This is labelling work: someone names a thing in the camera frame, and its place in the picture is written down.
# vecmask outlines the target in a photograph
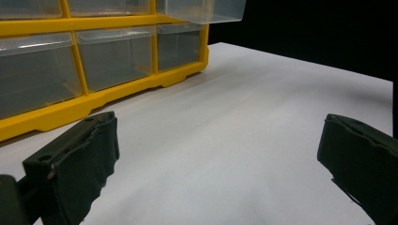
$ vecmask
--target small parts organizer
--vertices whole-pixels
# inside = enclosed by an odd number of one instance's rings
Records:
[[[207,23],[243,16],[216,15],[220,3],[0,1],[0,142],[205,69]]]

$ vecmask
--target plastic drawer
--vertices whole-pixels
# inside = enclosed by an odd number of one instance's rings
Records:
[[[42,19],[62,16],[59,0],[0,0],[0,19]]]
[[[69,0],[73,17],[149,14],[149,0]]]
[[[189,22],[158,25],[159,71],[198,62],[202,29],[203,25]]]
[[[152,73],[154,26],[76,32],[90,91],[131,82]]]
[[[157,0],[157,11],[180,20],[207,24],[240,21],[246,0]]]
[[[0,39],[0,119],[82,93],[70,33]]]

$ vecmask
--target white table surface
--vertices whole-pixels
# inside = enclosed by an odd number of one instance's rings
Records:
[[[202,73],[96,111],[115,111],[121,159],[83,224],[374,224],[316,152],[328,113],[391,135],[392,83],[209,49]],[[1,142],[0,173],[22,178],[22,161],[70,127]]]

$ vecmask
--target black background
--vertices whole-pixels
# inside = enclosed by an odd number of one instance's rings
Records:
[[[393,2],[247,0],[243,20],[210,25],[208,41],[392,81],[398,64]]]

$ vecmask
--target yellow frame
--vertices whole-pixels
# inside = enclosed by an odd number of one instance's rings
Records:
[[[60,0],[64,15],[60,19],[0,21],[0,38],[31,34],[71,32],[74,59],[79,72],[83,94],[80,97],[56,103],[31,112],[25,112],[0,120],[0,142],[32,130],[48,131],[88,116],[92,110],[106,103],[153,87],[167,87],[180,83],[187,76],[206,68],[208,62],[208,26],[201,32],[200,56],[197,63],[158,72],[156,36],[152,38],[153,74],[140,80],[127,82],[95,93],[89,93],[83,65],[77,47],[75,31],[117,28],[158,23],[181,23],[182,21],[156,14],[156,0],[150,0],[150,14],[143,16],[71,18],[67,0]]]

